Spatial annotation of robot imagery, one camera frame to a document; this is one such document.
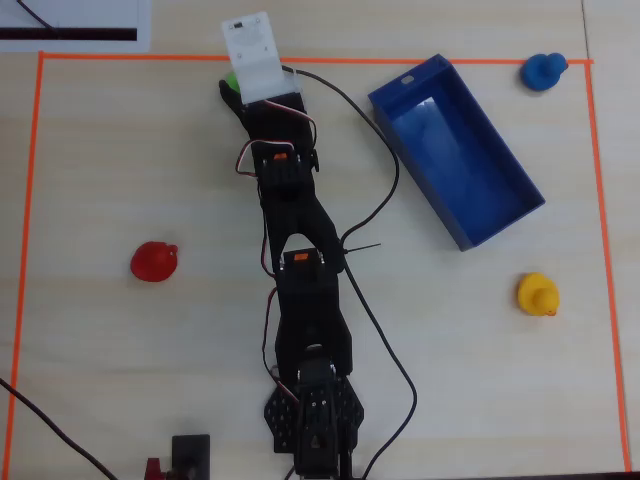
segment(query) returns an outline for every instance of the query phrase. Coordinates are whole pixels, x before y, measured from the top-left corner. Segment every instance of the orange tape border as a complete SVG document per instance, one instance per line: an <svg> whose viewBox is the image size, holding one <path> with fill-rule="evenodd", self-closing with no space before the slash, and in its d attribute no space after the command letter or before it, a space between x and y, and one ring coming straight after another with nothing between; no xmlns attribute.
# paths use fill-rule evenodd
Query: orange tape border
<svg viewBox="0 0 640 480"><path fill-rule="evenodd" d="M36 87L33 101L33 114L31 119L31 140L29 143L29 163L27 167L27 187L24 205L24 219L22 225L22 251L20 255L20 278L18 284L18 304L16 308L16 328L14 335L13 359L11 365L11 385L16 388L18 384L18 370L20 364L20 347L22 341L22 323L24 313L24 298L26 289L27 263L29 251L29 228L31 222L31 204L33 194L33 175L35 168L36 143L38 136L38 121L40 117L40 99L42 94L42 76L46 59L64 60L133 60L133 61L200 61L200 62L225 62L229 61L226 55L128 55L128 54L74 54L74 53L45 53L38 52L38 69L36 73ZM288 63L315 63L315 64L346 64L346 65L417 65L424 62L422 58L317 58L317 57L282 57L283 62ZM522 65L522 59L499 58L460 58L451 59L456 65ZM611 335L613 342L613 356L616 375L616 389L618 397L618 418L620 423L620 440L622 444L622 456L624 469L631 471L631 455L629 451L629 437L627 432L627 415L624 392L624 378L622 373L622 358L620 353L620 335L618 329L618 316L615 302L615 289L613 284L613 267L609 245L609 232L607 227L607 212L604 201L604 186L602 182L602 168L600 164L600 148L598 144L598 128L596 124L595 102L593 99L593 82L591 79L592 59L570 59L569 65L583 65L585 72L587 103L589 107L589 123L591 128L591 142L593 149L594 169L596 175L596 188L598 191L598 207L600 211L600 227L602 230L602 245L604 251L605 270L607 276L607 290L609 295L609 313L611 320ZM7 412L7 430L5 435L4 459L2 463L2 480L9 480L9 467L11 460L11 443L13 439L13 427L15 420L15 397L9 396L9 409Z"/></svg>

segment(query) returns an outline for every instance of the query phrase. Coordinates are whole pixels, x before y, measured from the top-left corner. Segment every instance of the blue plastic container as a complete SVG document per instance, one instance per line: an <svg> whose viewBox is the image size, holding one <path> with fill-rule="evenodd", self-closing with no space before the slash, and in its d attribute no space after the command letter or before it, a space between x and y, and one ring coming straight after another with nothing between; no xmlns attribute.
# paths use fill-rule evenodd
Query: blue plastic container
<svg viewBox="0 0 640 480"><path fill-rule="evenodd" d="M376 123L460 250L544 204L455 68L441 55L369 94Z"/></svg>

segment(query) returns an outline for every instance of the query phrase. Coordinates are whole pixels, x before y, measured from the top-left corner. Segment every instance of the black stripe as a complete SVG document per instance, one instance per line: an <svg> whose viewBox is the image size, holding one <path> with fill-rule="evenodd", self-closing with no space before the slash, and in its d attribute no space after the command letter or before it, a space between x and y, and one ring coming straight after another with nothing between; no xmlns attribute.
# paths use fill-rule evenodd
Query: black stripe
<svg viewBox="0 0 640 480"><path fill-rule="evenodd" d="M108 40L135 42L137 28L0 28L0 40Z"/></svg>

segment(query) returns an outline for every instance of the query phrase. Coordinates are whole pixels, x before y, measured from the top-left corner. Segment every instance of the wooden table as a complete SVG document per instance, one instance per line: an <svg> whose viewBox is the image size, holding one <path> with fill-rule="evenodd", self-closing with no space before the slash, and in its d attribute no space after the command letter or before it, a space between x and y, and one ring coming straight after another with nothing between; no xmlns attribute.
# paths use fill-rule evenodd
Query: wooden table
<svg viewBox="0 0 640 480"><path fill-rule="evenodd" d="M611 21L610 15L595 0L586 7L593 32L604 31L600 22ZM623 7L632 8L620 4L621 17ZM219 21L261 6L159 1L154 8L154 53L216 54L224 53ZM279 1L269 15L284 56L587 56L578 1ZM620 148L614 136L619 110L610 110L606 120L599 100L601 92L615 90L604 83L613 76L597 70L597 48L607 51L606 35L603 46L598 36L589 38L613 271L622 286L616 290L620 322L622 334L628 329L633 339L637 228L615 213L630 208L634 189L627 174L633 167L606 150ZM3 378L16 365L37 61L34 55L0 56ZM368 92L410 67L296 66L330 79L367 109ZM211 434L214 479L277 479L291 464L290 457L272 453L261 418L272 388L259 351L271 282L258 262L255 185L233 172L246 134L217 93L229 68L219 61L44 64L18 386L121 479L140 478L146 457L166 458L170 436L182 433ZM457 68L547 204L486 245L460 253L403 170L389 206L350 240L351 246L383 243L353 254L350 263L420 395L412 423L371 478L624 470L624 409L585 68L572 65L541 96L519 86L517 65ZM304 89L319 129L318 197L342 232L385 194L391 159L341 98L311 81ZM149 239L180 247L179 269L164 284L140 284L127 271L132 252ZM537 270L560 288L555 318L526 317L514 305L519 276ZM404 418L410 393L346 278L341 281L342 311L354 339L352 383L366 412L354 456L359 474ZM277 307L272 314L277 318ZM625 345L629 377L633 347ZM273 358L271 349L268 354ZM632 384L628 379L628 393ZM4 395L0 408L8 409ZM633 439L640 424L633 423L631 401L628 410ZM100 478L22 405L10 423L5 478Z"/></svg>

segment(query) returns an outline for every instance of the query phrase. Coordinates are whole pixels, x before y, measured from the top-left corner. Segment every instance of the yellow rubber duck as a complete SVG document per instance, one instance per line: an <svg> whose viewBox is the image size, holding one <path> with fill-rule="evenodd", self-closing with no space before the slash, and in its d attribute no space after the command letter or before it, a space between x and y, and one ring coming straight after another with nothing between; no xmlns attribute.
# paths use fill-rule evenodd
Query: yellow rubber duck
<svg viewBox="0 0 640 480"><path fill-rule="evenodd" d="M553 317L560 305L555 283L541 273L529 273L518 286L518 304L530 315Z"/></svg>

